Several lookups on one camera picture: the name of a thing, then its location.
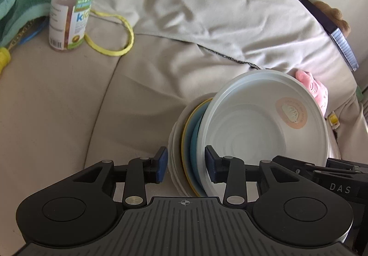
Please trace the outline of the white bowl with orange print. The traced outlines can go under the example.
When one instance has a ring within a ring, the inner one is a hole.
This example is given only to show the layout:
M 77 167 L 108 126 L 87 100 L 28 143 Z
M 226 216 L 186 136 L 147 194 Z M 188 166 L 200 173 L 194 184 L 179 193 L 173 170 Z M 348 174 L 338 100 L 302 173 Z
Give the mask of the white bowl with orange print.
M 205 147 L 245 164 L 285 156 L 324 166 L 328 136 L 321 110 L 294 77 L 275 70 L 244 73 L 211 100 L 201 119 L 196 142 L 196 167 L 208 196 L 224 195 L 225 184 L 211 181 Z

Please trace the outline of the gummy vitamin bottle white cap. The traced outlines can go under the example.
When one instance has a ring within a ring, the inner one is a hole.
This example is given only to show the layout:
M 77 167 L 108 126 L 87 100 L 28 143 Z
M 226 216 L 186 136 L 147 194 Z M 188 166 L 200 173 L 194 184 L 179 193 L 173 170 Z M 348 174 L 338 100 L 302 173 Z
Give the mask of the gummy vitamin bottle white cap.
M 51 0 L 49 44 L 58 51 L 77 48 L 84 40 L 93 0 Z

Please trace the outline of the pink plush toy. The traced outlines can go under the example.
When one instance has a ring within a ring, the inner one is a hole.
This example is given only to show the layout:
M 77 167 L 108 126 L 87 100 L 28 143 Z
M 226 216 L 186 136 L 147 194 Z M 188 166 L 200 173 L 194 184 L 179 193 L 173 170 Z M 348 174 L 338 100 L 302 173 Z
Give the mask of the pink plush toy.
M 310 72 L 298 69 L 295 78 L 301 82 L 314 97 L 316 103 L 321 109 L 323 116 L 326 116 L 328 107 L 328 89 L 318 80 L 316 80 Z

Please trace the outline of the blue bowl white inside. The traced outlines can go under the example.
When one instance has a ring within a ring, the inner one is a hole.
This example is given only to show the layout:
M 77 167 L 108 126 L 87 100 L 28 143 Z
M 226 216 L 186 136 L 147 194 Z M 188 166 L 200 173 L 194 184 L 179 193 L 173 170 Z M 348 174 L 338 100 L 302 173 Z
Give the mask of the blue bowl white inside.
M 192 171 L 195 177 L 196 187 L 198 188 L 198 193 L 200 197 L 207 197 L 207 193 L 205 192 L 202 186 L 202 183 L 201 183 L 201 179 L 200 179 L 200 175 L 198 171 L 198 164 L 197 164 L 196 147 L 197 147 L 198 131 L 200 128 L 200 123 L 201 123 L 201 120 L 198 120 L 194 127 L 192 137 L 190 140 L 190 162 L 191 162 Z

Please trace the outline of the yellow rimmed white plate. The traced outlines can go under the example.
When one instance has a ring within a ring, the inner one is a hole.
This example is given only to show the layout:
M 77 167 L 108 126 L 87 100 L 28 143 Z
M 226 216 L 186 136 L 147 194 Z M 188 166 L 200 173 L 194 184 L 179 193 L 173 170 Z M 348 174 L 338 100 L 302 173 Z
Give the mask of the yellow rimmed white plate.
M 190 162 L 190 140 L 197 121 L 202 119 L 211 100 L 212 98 L 204 101 L 198 107 L 196 107 L 196 109 L 188 117 L 181 136 L 181 162 L 187 181 L 197 197 L 200 197 L 200 195 L 198 193 L 198 188 L 196 187 L 195 177 Z

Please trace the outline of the grey sofa cover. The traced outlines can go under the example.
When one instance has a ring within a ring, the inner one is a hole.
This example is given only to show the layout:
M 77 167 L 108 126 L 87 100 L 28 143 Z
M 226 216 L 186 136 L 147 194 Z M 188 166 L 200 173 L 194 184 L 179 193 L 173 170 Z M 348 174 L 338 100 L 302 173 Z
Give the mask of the grey sofa cover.
M 118 113 L 107 103 L 105 111 L 94 113 L 119 58 L 85 44 L 57 52 L 49 45 L 47 31 L 12 54 L 1 74 L 2 255 L 12 255 L 24 245 L 16 223 L 23 199 L 102 159 L 122 164 L 153 155 L 167 143 L 182 110 L 173 118 L 151 116 L 148 110 Z M 339 121 L 337 131 L 329 133 L 332 155 L 366 163 L 363 113 Z

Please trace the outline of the brown plush toy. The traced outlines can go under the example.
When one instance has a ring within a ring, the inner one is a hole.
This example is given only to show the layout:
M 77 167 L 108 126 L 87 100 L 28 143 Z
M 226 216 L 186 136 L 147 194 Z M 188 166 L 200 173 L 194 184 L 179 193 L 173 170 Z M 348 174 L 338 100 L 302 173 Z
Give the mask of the brown plush toy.
M 337 8 L 330 7 L 330 5 L 322 2 L 316 1 L 314 5 L 321 10 L 336 26 L 341 30 L 343 36 L 347 38 L 351 32 L 351 27 L 349 23 L 344 20 L 341 11 Z

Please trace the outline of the dark blue book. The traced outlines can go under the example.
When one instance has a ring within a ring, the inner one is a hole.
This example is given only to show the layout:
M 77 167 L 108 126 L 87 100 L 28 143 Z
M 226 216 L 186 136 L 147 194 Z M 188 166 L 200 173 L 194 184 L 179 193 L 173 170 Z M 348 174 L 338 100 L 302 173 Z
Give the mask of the dark blue book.
M 309 0 L 301 0 L 304 7 L 317 19 L 339 49 L 352 72 L 359 68 L 358 61 L 341 29 Z

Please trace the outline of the grey sofa cushion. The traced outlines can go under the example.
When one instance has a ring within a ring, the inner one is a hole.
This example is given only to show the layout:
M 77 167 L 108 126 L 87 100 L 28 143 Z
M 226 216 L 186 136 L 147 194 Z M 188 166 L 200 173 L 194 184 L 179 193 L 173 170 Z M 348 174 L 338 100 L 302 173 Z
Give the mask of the grey sofa cushion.
M 118 113 L 176 117 L 193 99 L 260 69 L 311 72 L 329 91 L 328 112 L 362 115 L 356 82 L 336 46 L 299 0 L 95 0 L 126 16 L 135 44 L 94 104 Z

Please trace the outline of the yellow white plastic object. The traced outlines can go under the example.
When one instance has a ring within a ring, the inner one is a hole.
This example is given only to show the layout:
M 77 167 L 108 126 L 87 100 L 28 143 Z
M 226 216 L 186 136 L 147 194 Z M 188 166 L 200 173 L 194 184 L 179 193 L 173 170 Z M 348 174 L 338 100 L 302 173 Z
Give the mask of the yellow white plastic object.
M 328 121 L 333 130 L 336 130 L 340 126 L 340 121 L 335 112 L 331 112 L 328 116 Z

